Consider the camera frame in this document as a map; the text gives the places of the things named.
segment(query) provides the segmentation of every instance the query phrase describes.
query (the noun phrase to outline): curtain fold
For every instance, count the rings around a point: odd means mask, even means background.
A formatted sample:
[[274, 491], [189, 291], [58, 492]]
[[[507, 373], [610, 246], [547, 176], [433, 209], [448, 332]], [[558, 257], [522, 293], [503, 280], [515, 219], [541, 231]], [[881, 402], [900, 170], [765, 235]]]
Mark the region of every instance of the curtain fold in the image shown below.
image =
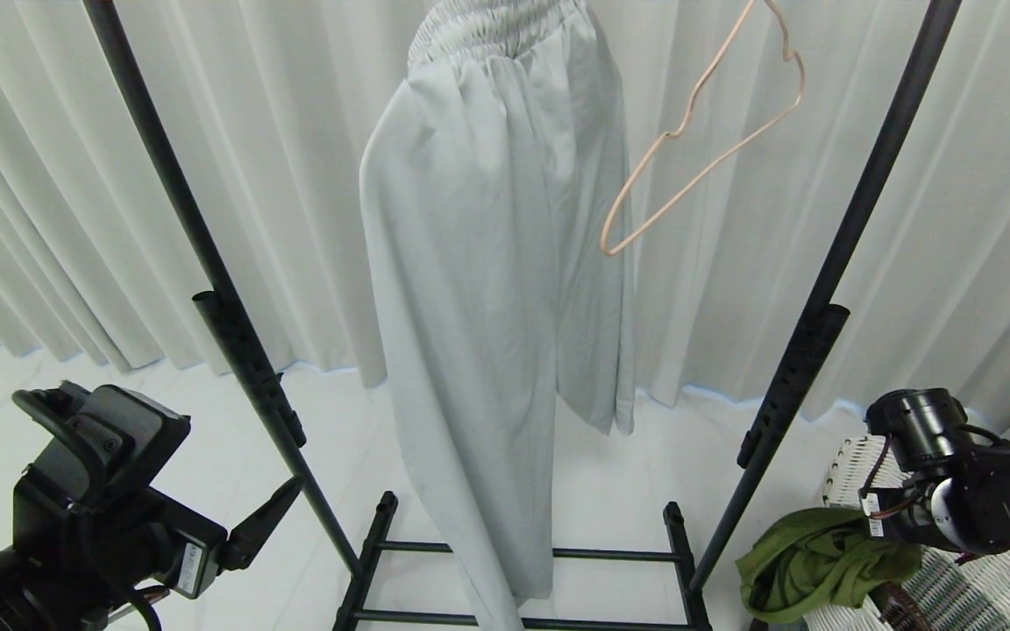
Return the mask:
[[[278, 367], [384, 379], [357, 169], [431, 1], [117, 3], [185, 176]], [[630, 160], [676, 127], [741, 3], [592, 0], [621, 68]], [[926, 3], [785, 3], [809, 81], [636, 248], [640, 385], [765, 392], [852, 195]], [[634, 222], [789, 103], [766, 7]], [[133, 369], [227, 369], [208, 284], [80, 3], [0, 3], [0, 343]], [[836, 301], [853, 311], [805, 413], [914, 385], [1010, 423], [1010, 3], [966, 3]]]

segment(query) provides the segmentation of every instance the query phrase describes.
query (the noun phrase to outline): floor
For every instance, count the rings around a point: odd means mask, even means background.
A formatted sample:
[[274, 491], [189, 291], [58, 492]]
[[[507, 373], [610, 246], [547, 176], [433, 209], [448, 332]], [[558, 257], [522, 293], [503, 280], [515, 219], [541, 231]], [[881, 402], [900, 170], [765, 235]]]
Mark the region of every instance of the floor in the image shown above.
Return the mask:
[[[191, 415], [192, 434], [154, 487], [225, 527], [235, 526], [288, 479], [232, 377], [213, 376], [205, 366], [177, 371], [168, 362], [124, 376], [84, 356], [57, 362], [40, 351], [15, 358], [0, 348], [0, 548], [10, 542], [16, 477], [49, 438], [13, 407], [11, 392], [54, 388], [62, 380], [90, 389], [114, 383]], [[365, 390], [355, 372], [320, 375], [301, 366], [290, 369], [283, 384], [309, 435], [306, 459], [349, 541], [360, 546], [386, 490], [400, 498], [393, 538], [437, 540], [401, 464], [388, 389]], [[753, 402], [732, 404], [688, 389], [669, 409], [638, 395], [637, 430], [630, 436], [602, 436], [562, 412], [556, 435], [557, 546], [668, 550], [662, 509], [673, 500], [684, 511], [693, 550], [706, 546], [741, 474], [734, 454]], [[813, 506], [839, 442], [862, 432], [849, 407], [794, 425], [706, 587], [717, 631], [745, 628], [749, 620], [738, 600], [734, 559], [779, 516]], [[444, 554], [391, 555], [378, 570], [369, 606], [465, 614], [456, 574]], [[300, 500], [252, 567], [221, 575], [199, 600], [172, 596], [157, 610], [169, 631], [328, 628], [347, 584], [348, 572]], [[681, 622], [677, 590], [670, 564], [561, 559], [553, 598], [525, 604], [521, 614]], [[376, 623], [361, 629], [399, 627]], [[144, 626], [132, 615], [113, 628]]]

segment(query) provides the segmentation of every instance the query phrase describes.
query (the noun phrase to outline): clothing rack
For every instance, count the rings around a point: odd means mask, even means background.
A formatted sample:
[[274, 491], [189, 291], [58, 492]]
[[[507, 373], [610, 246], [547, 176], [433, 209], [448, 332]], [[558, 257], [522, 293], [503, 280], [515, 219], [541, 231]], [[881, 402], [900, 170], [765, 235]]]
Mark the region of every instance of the clothing rack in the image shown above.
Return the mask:
[[[863, 171], [852, 201], [848, 204], [844, 219], [826, 256], [820, 275], [810, 293], [805, 310], [801, 313], [797, 328], [787, 344], [781, 363], [771, 381], [769, 392], [763, 400], [754, 424], [746, 433], [738, 463], [745, 468], [744, 475], [734, 491], [719, 526], [708, 544], [704, 559], [696, 566], [693, 552], [688, 543], [684, 516], [676, 502], [670, 502], [663, 510], [662, 518], [669, 534], [668, 552], [637, 550], [593, 550], [592, 548], [554, 548], [556, 558], [604, 559], [632, 562], [674, 563], [677, 579], [682, 586], [681, 599], [684, 603], [686, 622], [682, 624], [608, 622], [593, 620], [562, 620], [543, 618], [521, 619], [525, 628], [565, 628], [565, 630], [594, 631], [669, 631], [698, 630], [709, 631], [702, 589], [714, 564], [719, 560], [722, 549], [734, 532], [742, 512], [754, 495], [762, 477], [770, 466], [774, 452], [794, 416], [801, 410], [801, 403], [828, 352], [844, 327], [848, 310], [832, 304], [836, 290], [854, 246], [867, 226], [871, 212], [881, 195], [883, 184], [887, 182], [894, 160], [906, 139], [910, 123], [914, 119], [922, 96], [925, 95], [929, 77], [936, 67], [946, 35], [956, 16], [960, 0], [930, 0], [923, 17], [921, 29], [914, 48], [911, 50], [907, 67], [887, 118], [883, 121], [879, 138]], [[473, 615], [428, 614], [428, 612], [405, 612], [374, 610], [366, 608], [369, 589], [376, 577], [376, 568], [384, 552], [415, 552], [416, 554], [447, 554], [449, 547], [444, 543], [400, 541], [389, 539], [389, 531], [398, 507], [396, 496], [385, 492], [376, 507], [369, 535], [362, 544], [358, 555], [348, 542], [347, 536], [333, 515], [324, 494], [317, 484], [313, 471], [309, 469], [302, 455], [301, 447], [306, 442], [302, 424], [291, 407], [288, 397], [280, 384], [281, 377], [274, 371], [260, 335], [257, 334], [247, 310], [243, 307], [236, 286], [232, 283], [228, 269], [221, 258], [205, 223], [196, 199], [186, 183], [177, 155], [174, 154], [170, 139], [150, 97], [141, 72], [137, 68], [135, 56], [129, 46], [123, 24], [111, 0], [84, 0], [92, 27], [100, 40], [104, 56], [107, 57], [112, 75], [123, 93], [129, 114], [139, 136], [147, 149], [150, 161], [162, 180], [166, 195], [176, 209], [182, 228], [189, 238], [197, 259], [204, 268], [212, 290], [197, 293], [193, 301], [201, 313], [205, 324], [219, 344], [229, 366], [235, 373], [237, 382], [248, 397], [256, 415], [292, 475], [300, 477], [303, 494], [314, 511], [329, 541], [349, 573], [348, 588], [342, 604], [337, 610], [333, 623], [334, 631], [354, 631], [358, 622], [404, 622], [418, 624], [448, 624], [448, 626], [477, 626]]]

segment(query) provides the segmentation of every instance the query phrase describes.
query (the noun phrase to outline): white label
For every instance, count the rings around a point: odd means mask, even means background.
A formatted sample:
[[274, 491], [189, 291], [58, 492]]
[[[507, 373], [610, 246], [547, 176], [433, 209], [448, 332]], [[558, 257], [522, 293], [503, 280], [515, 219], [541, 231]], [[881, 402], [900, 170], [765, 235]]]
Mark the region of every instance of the white label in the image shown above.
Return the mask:
[[203, 548], [193, 543], [185, 544], [185, 554], [182, 554], [182, 571], [177, 576], [177, 591], [186, 595], [195, 595], [197, 591], [197, 575], [201, 573], [201, 555]]
[[[865, 515], [875, 515], [879, 512], [879, 496], [874, 493], [863, 496], [860, 499], [860, 507], [863, 508]], [[869, 519], [868, 527], [871, 528], [872, 536], [883, 536], [883, 520]]]

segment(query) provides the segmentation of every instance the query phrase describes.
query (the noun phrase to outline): olive green garment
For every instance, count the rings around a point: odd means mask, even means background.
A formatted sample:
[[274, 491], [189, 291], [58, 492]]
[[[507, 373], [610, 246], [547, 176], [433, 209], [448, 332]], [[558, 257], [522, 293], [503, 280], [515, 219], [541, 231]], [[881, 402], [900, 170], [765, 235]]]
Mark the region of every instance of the olive green garment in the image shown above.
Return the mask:
[[921, 547], [873, 539], [851, 508], [806, 508], [778, 520], [734, 562], [742, 604], [754, 618], [794, 622], [815, 608], [857, 608], [882, 583], [921, 567]]

